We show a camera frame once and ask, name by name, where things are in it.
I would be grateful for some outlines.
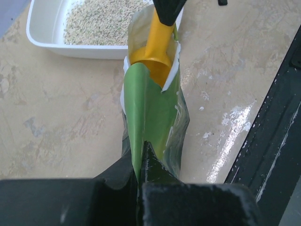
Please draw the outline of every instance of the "white paint stain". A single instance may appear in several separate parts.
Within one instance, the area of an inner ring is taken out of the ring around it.
[[[243,128],[243,131],[249,132],[250,128],[251,128],[251,123],[248,121],[248,122],[245,124],[245,127]]]
[[[221,145],[221,142],[222,142],[222,139],[221,139],[221,138],[219,138],[219,139],[217,140],[217,145],[216,145],[216,148],[219,148],[219,147],[220,147],[220,145]]]
[[[183,76],[181,76],[181,87],[182,90],[185,90],[187,85],[190,84],[191,79],[193,79],[193,74],[190,68],[186,68],[183,72]]]
[[[148,4],[152,4],[152,1],[151,0],[143,0],[143,2],[146,2]]]
[[[248,143],[248,141],[246,140],[246,141],[244,142],[244,146],[243,146],[242,148],[245,148],[247,143]]]
[[[167,138],[167,141],[166,141],[166,144],[165,146],[167,146],[168,142],[169,142],[169,139],[170,137],[172,136],[172,134],[174,133],[174,127],[172,126],[169,130],[169,134],[168,134],[168,138]]]
[[[202,91],[201,96],[204,100],[209,100],[209,95],[205,91]]]
[[[227,116],[228,116],[228,113],[224,113],[222,115],[222,125],[223,126],[227,126],[230,121],[230,119],[228,119]]]
[[[238,167],[238,168],[237,168],[237,170],[236,170],[236,172],[235,172],[235,175],[234,175],[234,177],[233,177],[233,179],[232,179],[232,181],[231,181],[231,184],[233,183],[233,180],[234,180],[234,178],[236,177],[236,175],[237,175],[237,173],[238,173],[238,170],[239,170],[239,168],[240,168],[240,167]]]
[[[200,68],[198,70],[198,74],[197,74],[197,79],[200,77],[200,76],[206,76],[208,74],[208,70],[206,68]]]
[[[61,217],[60,217],[60,223],[61,223],[61,225],[66,220],[66,216],[67,216],[68,210],[69,210],[69,206],[67,206],[66,208],[64,206],[62,207],[62,213],[61,213]]]
[[[209,136],[211,136],[211,132],[209,132],[209,133],[205,133],[204,135],[203,135],[203,138],[205,138],[205,139],[207,139]]]
[[[177,122],[176,125],[178,125],[179,122],[180,122],[180,119],[181,119],[181,115],[182,115],[181,112],[180,112],[180,109],[182,109],[182,108],[179,109],[177,105],[175,105],[174,108],[177,110],[177,115],[175,117],[175,121],[174,122]]]
[[[281,143],[281,146],[280,146],[280,148],[279,148],[279,150],[278,150],[278,152],[277,152],[277,154],[276,154],[276,157],[275,157],[275,159],[274,159],[274,161],[273,161],[273,163],[272,163],[272,166],[271,166],[271,168],[270,168],[270,170],[269,170],[269,172],[268,172],[268,175],[267,175],[267,177],[265,178],[265,180],[264,180],[264,182],[263,182],[263,184],[262,184],[262,187],[261,187],[261,189],[260,189],[258,195],[256,196],[256,202],[258,202],[258,201],[261,199],[261,196],[262,196],[262,194],[263,194],[263,191],[264,191],[264,189],[265,189],[265,186],[267,185],[267,181],[268,181],[269,177],[271,176],[271,173],[272,173],[272,171],[273,171],[273,169],[274,169],[274,167],[275,167],[277,158],[280,156],[281,149],[282,149],[282,147],[285,145],[285,142],[286,142],[286,139],[287,139],[287,137],[288,137],[288,132],[289,132],[289,130],[290,130],[290,127],[293,125],[294,120],[295,120],[295,118],[297,117],[297,114],[298,114],[300,105],[301,105],[301,103],[299,103],[299,106],[298,106],[296,112],[293,114],[293,117],[292,117],[292,119],[291,119],[291,121],[290,121],[290,124],[289,124],[289,126],[288,126],[288,129],[287,129],[287,133],[286,133],[285,136],[284,136],[284,139],[283,139],[283,141],[282,141],[282,143]]]
[[[224,118],[229,119],[227,123],[230,123],[231,129],[230,133],[227,137],[227,140],[222,148],[222,151],[220,153],[220,156],[218,156],[217,160],[212,166],[212,170],[207,175],[207,182],[208,183],[216,183],[218,174],[222,167],[225,165],[228,159],[228,155],[230,153],[231,148],[233,147],[236,138],[239,136],[241,131],[245,128],[248,119],[248,116],[250,114],[251,108],[254,105],[255,102],[247,106],[246,108],[242,107],[234,107],[231,110],[231,114],[227,117],[227,114],[224,114]]]

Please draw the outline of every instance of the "yellow plastic scoop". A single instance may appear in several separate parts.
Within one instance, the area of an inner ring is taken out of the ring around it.
[[[131,54],[130,63],[143,63],[150,70],[150,77],[163,87],[172,63],[166,50],[173,33],[174,25],[166,26],[159,21],[156,10],[150,25],[150,33],[145,47]]]
[[[155,10],[145,47],[130,55],[130,63],[143,63],[150,77],[163,87],[172,66],[166,50],[174,30],[174,23],[186,0],[154,0]]]

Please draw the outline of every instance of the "white plastic tray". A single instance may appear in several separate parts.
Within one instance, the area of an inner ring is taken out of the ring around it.
[[[32,0],[27,18],[26,34],[31,43],[67,57],[90,59],[124,59],[127,46],[66,45],[63,33],[67,14],[74,3],[84,0]],[[180,12],[176,26],[183,15]]]

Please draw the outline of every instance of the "scoop handle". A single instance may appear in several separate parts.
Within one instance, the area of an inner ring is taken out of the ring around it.
[[[145,47],[145,57],[163,63],[166,58],[166,50],[170,37],[174,31],[174,25],[166,26],[159,21],[156,9],[150,25],[150,32]]]
[[[173,26],[187,0],[153,0],[159,20],[166,26]]]

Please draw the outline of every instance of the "green plastic bag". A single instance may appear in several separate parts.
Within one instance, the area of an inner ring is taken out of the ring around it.
[[[146,45],[154,6],[133,15],[128,27],[128,56]],[[124,85],[120,96],[124,113],[123,153],[131,150],[137,179],[140,176],[144,141],[149,141],[156,157],[176,177],[179,177],[182,147],[190,122],[180,86],[179,53],[176,29],[167,55],[173,65],[163,88],[151,78],[142,63],[130,65],[124,60]]]

